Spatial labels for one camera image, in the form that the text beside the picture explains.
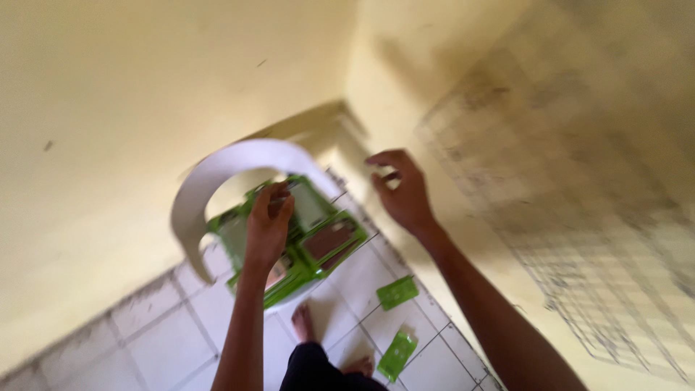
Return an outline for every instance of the cream wall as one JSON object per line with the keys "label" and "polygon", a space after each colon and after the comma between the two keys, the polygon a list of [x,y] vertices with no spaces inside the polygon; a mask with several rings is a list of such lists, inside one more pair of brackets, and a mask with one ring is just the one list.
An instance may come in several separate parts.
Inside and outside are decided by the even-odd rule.
{"label": "cream wall", "polygon": [[[435,213],[458,246],[559,349],[590,389],[689,389],[677,380],[664,380],[589,356],[565,321],[556,312],[545,309],[544,297],[528,272],[512,257],[469,199],[462,195],[423,141],[416,138],[414,129],[424,115],[531,5],[531,1],[362,1],[345,87],[347,104],[359,125],[349,126],[349,131],[338,136],[334,168],[347,177],[349,190],[357,195],[382,232],[405,255],[412,269],[479,352],[482,352],[480,345],[441,275],[422,248],[385,214],[371,190],[367,180],[369,169],[362,163],[369,154],[387,148],[406,147],[415,156],[427,174]],[[627,20],[620,24],[620,28],[636,20],[630,11],[635,9],[628,8],[620,16]],[[577,54],[579,61],[583,53],[578,51]],[[654,54],[657,57],[661,55],[658,50]],[[692,87],[689,79],[692,73],[674,73],[678,75],[674,78],[679,79],[682,86]],[[605,79],[602,81],[604,86],[609,85]],[[616,91],[607,91],[603,95],[611,109],[622,112],[623,104],[631,97],[608,92]],[[682,123],[692,123],[692,116],[685,109],[674,115],[682,119]],[[652,132],[647,137],[655,146],[661,136]],[[679,172],[681,181],[685,181],[685,177],[692,178],[692,170],[683,163],[680,152],[673,148],[669,151],[669,157],[663,161],[680,159],[678,168],[672,166],[671,172]],[[664,166],[662,164],[661,179],[677,186],[678,180],[671,180],[674,175]]]}
{"label": "cream wall", "polygon": [[352,0],[3,1],[0,373],[180,262],[188,169],[339,99],[353,23]]}

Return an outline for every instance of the yellow wall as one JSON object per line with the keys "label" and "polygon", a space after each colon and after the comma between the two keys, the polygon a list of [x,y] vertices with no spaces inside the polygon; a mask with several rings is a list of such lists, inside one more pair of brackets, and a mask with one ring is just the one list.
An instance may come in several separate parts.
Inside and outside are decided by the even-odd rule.
{"label": "yellow wall", "polygon": [[352,0],[0,4],[0,373],[181,261],[200,159],[341,97]]}

